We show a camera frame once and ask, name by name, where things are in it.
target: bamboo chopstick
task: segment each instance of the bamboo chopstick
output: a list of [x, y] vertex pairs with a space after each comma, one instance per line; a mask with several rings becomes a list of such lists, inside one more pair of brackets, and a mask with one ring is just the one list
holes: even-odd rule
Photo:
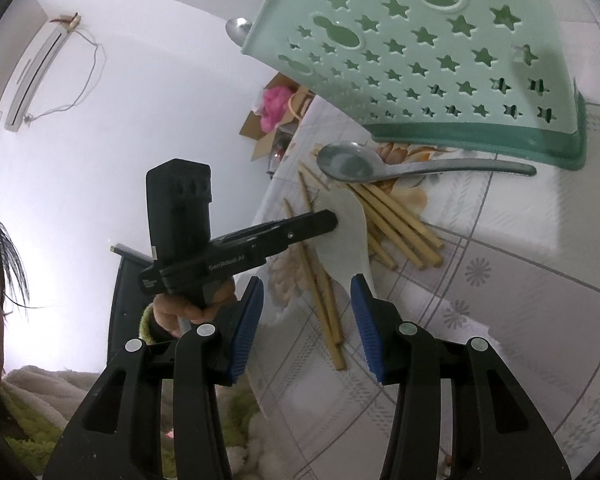
[[[311, 203], [309, 197], [309, 190], [306, 187], [304, 176], [298, 171], [298, 179], [300, 180], [300, 190], [302, 192], [302, 198], [307, 209], [311, 212], [314, 211], [314, 206]], [[333, 284], [331, 283], [330, 277], [327, 275], [327, 271], [320, 262], [318, 262], [318, 283], [322, 289], [322, 296], [327, 307], [327, 315], [329, 317], [329, 326], [331, 327], [331, 334], [336, 345], [344, 343], [344, 336], [342, 334], [342, 326], [340, 324], [340, 315], [336, 307], [336, 297], [333, 293]]]
[[400, 203], [394, 200], [391, 196], [385, 193], [378, 186], [372, 184], [363, 184], [368, 191], [373, 193], [380, 199], [389, 209], [396, 213], [402, 220], [407, 222], [414, 231], [420, 234], [423, 238], [429, 241], [435, 248], [441, 249], [445, 243], [438, 238], [429, 228], [427, 228], [413, 213], [404, 208]]
[[387, 250], [382, 247], [382, 244], [374, 238], [373, 235], [368, 234], [368, 242], [369, 246], [374, 250], [376, 255], [378, 256], [378, 261], [387, 269], [395, 270], [398, 267], [398, 264], [395, 263], [395, 260], [391, 257], [391, 255], [387, 252]]
[[[354, 188], [349, 186], [349, 189], [356, 192]], [[400, 238], [400, 235], [373, 209], [365, 200], [360, 200], [365, 213], [372, 221], [380, 228], [380, 230], [391, 240], [418, 269], [424, 269], [425, 265], [422, 260], [414, 253], [411, 248]]]
[[[291, 205], [288, 200], [285, 198], [283, 200], [285, 205], [285, 210], [287, 216], [290, 218], [294, 216], [294, 212], [291, 209]], [[315, 275], [311, 268], [311, 260], [309, 259], [309, 253], [307, 248], [303, 242], [298, 242], [299, 253], [300, 253], [300, 262], [302, 264], [302, 271], [306, 276], [306, 280], [309, 284], [309, 288], [311, 289], [311, 294], [314, 297], [315, 303], [315, 313], [318, 316], [318, 320], [320, 320], [320, 325], [322, 327], [322, 333], [324, 335], [324, 342], [327, 345], [327, 350], [329, 350], [329, 354], [331, 355], [331, 360], [333, 361], [333, 365], [336, 370], [346, 370], [347, 364], [344, 361], [344, 357], [342, 356], [342, 352], [340, 347], [336, 345], [333, 340], [333, 335], [331, 334], [331, 327], [329, 326], [329, 319], [327, 318], [327, 312], [322, 302], [322, 297], [320, 295], [320, 291], [318, 290], [318, 285], [315, 282]]]
[[439, 267], [443, 263], [443, 258], [436, 251], [427, 245], [397, 214], [389, 209], [384, 202], [379, 200], [366, 187], [360, 184], [352, 184], [351, 187], [360, 195], [371, 207], [378, 211], [389, 225], [398, 231], [422, 256], [434, 267]]
[[369, 232], [370, 235], [372, 235], [373, 238], [375, 238], [379, 242], [382, 241], [382, 233], [380, 232], [380, 229], [378, 229], [378, 226], [376, 226], [373, 222], [367, 221], [366, 230]]
[[371, 258], [374, 258], [376, 260], [376, 262], [378, 262], [384, 268], [389, 269], [389, 270], [395, 270], [395, 268], [392, 268], [386, 261], [384, 261], [382, 258], [378, 257], [376, 252], [373, 250], [373, 247], [371, 247], [371, 245], [369, 243], [367, 243], [366, 248], [369, 249], [369, 261], [371, 260]]
[[311, 179], [311, 181], [321, 190], [328, 191], [329, 188], [318, 178], [318, 176], [311, 171], [304, 162], [298, 162], [298, 166], [300, 166], [300, 170], [306, 174], [306, 176]]

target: black hair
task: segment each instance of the black hair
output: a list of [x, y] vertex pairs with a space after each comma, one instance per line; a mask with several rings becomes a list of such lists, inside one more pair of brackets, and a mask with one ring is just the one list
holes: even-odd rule
[[[0, 278], [2, 280], [2, 292], [0, 295], [0, 305], [4, 307], [4, 300], [7, 298], [11, 303], [17, 306], [25, 307], [29, 301], [29, 285], [27, 276], [24, 272], [24, 266], [20, 255], [13, 245], [11, 238], [0, 222]], [[11, 297], [7, 296], [6, 289], [9, 289]], [[22, 298], [22, 304], [16, 301], [16, 294], [19, 293]]]

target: black chair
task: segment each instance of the black chair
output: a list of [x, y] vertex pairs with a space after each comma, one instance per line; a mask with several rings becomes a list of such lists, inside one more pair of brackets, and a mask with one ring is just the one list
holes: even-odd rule
[[142, 293], [138, 280], [140, 272], [153, 263], [151, 258], [120, 244], [112, 247], [111, 251], [119, 254], [122, 259], [113, 291], [107, 364], [127, 341], [138, 337], [142, 313], [153, 299]]

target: table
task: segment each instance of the table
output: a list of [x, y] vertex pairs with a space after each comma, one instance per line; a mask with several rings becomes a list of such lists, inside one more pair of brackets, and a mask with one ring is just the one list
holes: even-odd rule
[[[398, 271], [373, 262], [372, 273], [378, 296], [395, 303], [404, 319], [439, 338], [465, 343], [481, 336], [496, 348], [576, 478], [600, 451], [600, 7], [594, 0], [554, 1], [569, 6], [558, 12], [563, 45], [588, 103], [586, 166], [569, 172], [536, 164], [533, 179], [427, 177], [418, 186], [427, 197], [422, 219], [446, 241], [443, 267], [417, 271], [388, 244]], [[298, 162], [318, 172], [310, 152], [339, 139], [371, 142], [362, 127], [316, 98], [256, 221], [284, 218], [283, 198], [305, 212]], [[348, 297], [339, 288], [349, 369], [334, 370], [296, 261], [284, 258], [258, 271], [268, 294], [248, 373], [290, 478], [378, 478], [397, 387], [381, 388], [369, 373]], [[279, 283], [288, 280], [294, 293], [285, 304]], [[449, 398], [445, 383], [443, 403]], [[447, 403], [441, 462], [450, 450], [450, 421]]]

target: air conditioner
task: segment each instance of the air conditioner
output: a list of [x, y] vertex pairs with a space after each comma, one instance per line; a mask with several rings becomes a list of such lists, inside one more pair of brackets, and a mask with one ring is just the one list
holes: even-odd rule
[[24, 51], [0, 99], [0, 124], [17, 132], [51, 62], [71, 31], [62, 23], [45, 23]]

